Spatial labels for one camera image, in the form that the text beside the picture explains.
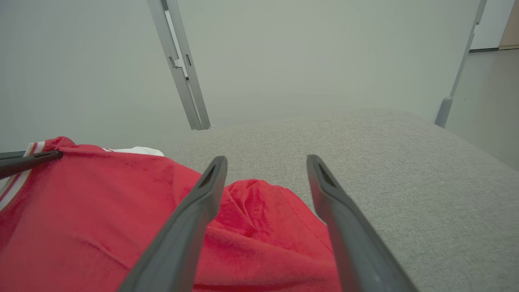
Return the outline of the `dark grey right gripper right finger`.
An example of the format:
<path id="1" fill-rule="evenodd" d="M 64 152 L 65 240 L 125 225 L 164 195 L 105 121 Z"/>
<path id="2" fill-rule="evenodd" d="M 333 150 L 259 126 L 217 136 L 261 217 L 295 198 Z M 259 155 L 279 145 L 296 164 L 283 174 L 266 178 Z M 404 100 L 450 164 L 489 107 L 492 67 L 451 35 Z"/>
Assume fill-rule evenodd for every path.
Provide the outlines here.
<path id="1" fill-rule="evenodd" d="M 315 211 L 328 228 L 342 292 L 418 292 L 319 156 L 308 155 L 307 173 Z"/>

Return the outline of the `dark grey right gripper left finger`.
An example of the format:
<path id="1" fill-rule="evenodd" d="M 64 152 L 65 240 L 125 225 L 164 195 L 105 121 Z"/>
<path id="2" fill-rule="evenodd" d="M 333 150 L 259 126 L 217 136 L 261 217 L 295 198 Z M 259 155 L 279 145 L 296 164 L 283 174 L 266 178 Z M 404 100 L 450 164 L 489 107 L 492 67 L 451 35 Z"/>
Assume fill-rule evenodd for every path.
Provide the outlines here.
<path id="1" fill-rule="evenodd" d="M 219 212 L 226 176 L 226 157 L 215 157 L 118 292 L 192 291 L 206 228 Z"/>

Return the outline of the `red white-sleeved t-shirt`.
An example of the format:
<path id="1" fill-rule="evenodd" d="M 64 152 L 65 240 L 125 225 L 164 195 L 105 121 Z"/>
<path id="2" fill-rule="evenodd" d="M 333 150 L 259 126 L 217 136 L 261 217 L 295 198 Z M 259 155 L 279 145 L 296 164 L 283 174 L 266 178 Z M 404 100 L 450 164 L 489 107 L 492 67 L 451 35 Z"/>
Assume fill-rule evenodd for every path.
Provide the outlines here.
<path id="1" fill-rule="evenodd" d="M 30 144 L 64 156 L 0 191 L 0 292 L 116 292 L 201 174 L 156 155 Z M 327 227 L 289 189 L 241 180 L 206 229 L 193 292 L 341 292 Z"/>

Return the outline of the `grey double partition post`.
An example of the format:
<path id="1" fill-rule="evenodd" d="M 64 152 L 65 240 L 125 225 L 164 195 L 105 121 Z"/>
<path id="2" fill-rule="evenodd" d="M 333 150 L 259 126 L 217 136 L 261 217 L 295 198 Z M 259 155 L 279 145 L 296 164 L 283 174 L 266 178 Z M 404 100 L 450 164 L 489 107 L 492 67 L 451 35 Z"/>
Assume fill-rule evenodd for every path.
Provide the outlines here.
<path id="1" fill-rule="evenodd" d="M 190 128 L 212 127 L 178 0 L 146 0 Z"/>

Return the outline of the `grey single partition post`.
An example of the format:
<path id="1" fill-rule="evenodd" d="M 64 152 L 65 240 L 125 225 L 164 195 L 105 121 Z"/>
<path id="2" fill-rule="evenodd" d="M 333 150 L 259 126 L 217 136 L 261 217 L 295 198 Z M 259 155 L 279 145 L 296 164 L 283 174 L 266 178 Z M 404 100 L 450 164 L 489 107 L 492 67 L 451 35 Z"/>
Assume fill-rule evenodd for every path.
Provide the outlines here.
<path id="1" fill-rule="evenodd" d="M 481 22 L 481 19 L 482 19 L 482 16 L 483 16 L 486 4 L 487 4 L 487 0 L 478 0 L 478 10 L 476 12 L 475 19 L 474 19 L 473 24 L 471 26 L 471 31 L 470 31 L 470 34 L 469 34 L 469 38 L 468 38 L 468 41 L 467 41 L 467 44 L 466 44 L 466 47 L 465 47 L 465 50 L 464 50 L 464 53 L 463 53 L 463 56 L 462 56 L 462 60 L 460 62 L 460 66 L 459 66 L 458 72 L 456 74 L 455 81 L 453 83 L 452 90 L 450 91 L 449 96 L 447 96 L 446 98 L 444 98 L 442 100 L 442 103 L 440 105 L 438 114 L 436 115 L 436 119 L 435 119 L 434 124 L 436 124 L 437 126 L 439 126 L 441 128 L 445 128 L 446 127 L 446 124 L 447 124 L 447 121 L 448 121 L 448 116 L 449 116 L 449 113 L 450 113 L 450 110 L 452 108 L 452 104 L 453 104 L 453 101 L 454 101 L 454 96 L 455 96 L 456 90 L 458 88 L 459 81 L 460 81 L 460 78 L 461 78 L 461 75 L 462 75 L 462 71 L 463 71 L 463 69 L 465 67 L 466 59 L 468 57 L 468 54 L 469 54 L 469 51 L 470 51 L 470 48 L 471 48 L 471 45 L 472 45 L 472 42 L 473 42 L 473 39 L 474 39 L 474 36 L 475 36 L 474 30 L 475 30 L 476 26 L 478 24 L 480 24 L 480 22 Z"/>

